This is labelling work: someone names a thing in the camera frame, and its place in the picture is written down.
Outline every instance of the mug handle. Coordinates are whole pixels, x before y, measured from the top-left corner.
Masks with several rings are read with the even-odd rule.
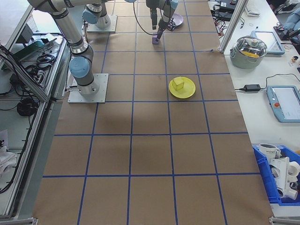
[[[279,148],[276,148],[276,155],[275,158],[280,158],[281,150]]]

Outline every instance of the purple block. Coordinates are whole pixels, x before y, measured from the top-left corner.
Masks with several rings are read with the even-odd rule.
[[[157,39],[157,35],[152,35],[152,44],[153,45],[158,45],[159,44],[159,39]]]

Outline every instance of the tablet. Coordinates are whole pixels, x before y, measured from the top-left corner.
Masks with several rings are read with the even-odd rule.
[[[251,32],[251,36],[262,40],[267,45],[267,54],[283,55],[285,53],[285,49],[274,31],[254,30]]]
[[[295,86],[268,86],[267,96],[278,121],[300,123],[300,94]]]

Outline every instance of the monitor screen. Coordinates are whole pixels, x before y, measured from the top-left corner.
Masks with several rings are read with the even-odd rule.
[[[258,39],[262,40],[267,45],[268,52],[281,51],[280,45],[277,42],[273,32],[255,32]]]
[[[300,120],[300,99],[294,88],[273,88],[285,119]]]

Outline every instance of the black cable reel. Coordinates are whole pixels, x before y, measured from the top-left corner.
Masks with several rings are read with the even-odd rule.
[[[38,103],[27,97],[17,104],[17,112],[20,116],[32,116],[37,112]]]

